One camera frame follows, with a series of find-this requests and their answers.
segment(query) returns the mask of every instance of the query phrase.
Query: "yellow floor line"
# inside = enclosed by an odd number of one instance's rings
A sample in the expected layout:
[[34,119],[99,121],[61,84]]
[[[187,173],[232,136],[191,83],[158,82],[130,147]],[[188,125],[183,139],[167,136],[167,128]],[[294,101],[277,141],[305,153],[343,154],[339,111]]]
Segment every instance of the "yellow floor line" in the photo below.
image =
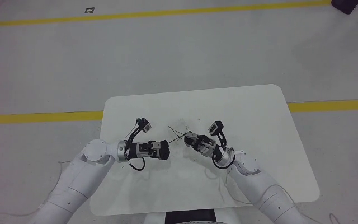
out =
[[[291,113],[358,110],[358,100],[290,102]],[[0,124],[101,120],[103,111],[0,115]]]
[[85,22],[85,21],[97,21],[97,20],[118,20],[118,19],[122,19],[122,18],[174,16],[174,15],[201,14],[201,13],[214,13],[214,12],[276,10],[276,9],[281,9],[281,8],[326,6],[326,5],[329,5],[330,2],[331,2],[330,0],[321,0],[321,1],[306,1],[306,2],[286,2],[286,3],[275,3],[275,4],[254,4],[254,5],[247,5],[247,6],[193,8],[193,9],[187,9],[187,10],[134,12],[134,13],[123,13],[123,14],[79,16],[79,17],[67,17],[67,18],[42,18],[42,19],[38,19],[38,20],[2,21],[2,22],[0,22],[0,26],[52,24],[52,23],[59,23],[59,22]]

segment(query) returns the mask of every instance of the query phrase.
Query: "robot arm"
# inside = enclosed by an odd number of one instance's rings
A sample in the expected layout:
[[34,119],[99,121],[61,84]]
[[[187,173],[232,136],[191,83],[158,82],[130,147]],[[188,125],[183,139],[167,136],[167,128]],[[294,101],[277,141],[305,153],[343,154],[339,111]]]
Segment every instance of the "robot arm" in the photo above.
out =
[[133,142],[140,131],[146,133],[151,129],[144,118],[137,119],[137,124],[128,141],[114,144],[100,139],[90,141],[61,174],[50,197],[29,224],[66,224],[73,213],[94,194],[115,161],[127,162],[132,158],[144,157],[168,159],[170,151],[166,140]]
[[219,137],[220,147],[215,140],[191,132],[185,135],[185,144],[211,157],[216,167],[227,169],[246,198],[273,223],[307,224],[277,181],[259,167],[256,159],[226,145],[223,127],[222,122],[216,121],[209,128],[212,136]]

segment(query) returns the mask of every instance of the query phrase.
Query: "gray floor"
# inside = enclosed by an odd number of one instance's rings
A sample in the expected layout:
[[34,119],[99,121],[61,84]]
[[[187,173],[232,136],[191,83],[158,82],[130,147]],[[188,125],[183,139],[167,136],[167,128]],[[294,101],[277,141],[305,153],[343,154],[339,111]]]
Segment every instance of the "gray floor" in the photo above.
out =
[[[2,1],[0,20],[82,16],[267,1]],[[111,96],[260,85],[287,102],[358,99],[358,13],[332,7],[213,13],[0,27],[0,114],[102,110]],[[357,223],[358,111],[297,113],[293,119],[321,190],[300,209],[329,223]],[[101,122],[0,125],[0,212],[26,213],[46,198]],[[270,223],[253,207],[242,223]],[[0,216],[0,223],[28,217]],[[143,214],[96,217],[89,203],[70,223],[142,223]]]

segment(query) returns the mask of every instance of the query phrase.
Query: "black sticker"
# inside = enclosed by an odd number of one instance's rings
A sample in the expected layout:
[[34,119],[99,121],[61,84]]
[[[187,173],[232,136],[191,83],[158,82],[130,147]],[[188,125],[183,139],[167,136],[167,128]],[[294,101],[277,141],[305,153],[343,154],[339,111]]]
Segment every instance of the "black sticker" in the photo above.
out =
[[87,14],[87,13],[94,13],[94,12],[95,12],[95,8],[92,7],[92,8],[86,8],[84,13]]

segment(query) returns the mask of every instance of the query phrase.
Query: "white table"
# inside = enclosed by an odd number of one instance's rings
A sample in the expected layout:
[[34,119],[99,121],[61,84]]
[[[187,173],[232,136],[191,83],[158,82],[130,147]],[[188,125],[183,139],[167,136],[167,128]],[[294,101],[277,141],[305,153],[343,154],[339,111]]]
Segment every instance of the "white table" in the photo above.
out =
[[[185,125],[198,134],[208,133],[215,120],[224,124],[228,145],[257,158],[296,202],[314,201],[319,188],[295,128],[285,98],[275,85],[219,88],[162,94],[112,97],[105,104],[101,139],[123,139],[135,123],[146,118],[152,129],[135,142],[173,139],[169,125]],[[167,161],[146,159],[143,171],[128,163],[114,164],[91,198],[98,216],[245,206],[240,190],[211,159],[183,142],[170,144]],[[133,164],[141,167],[142,161]]]

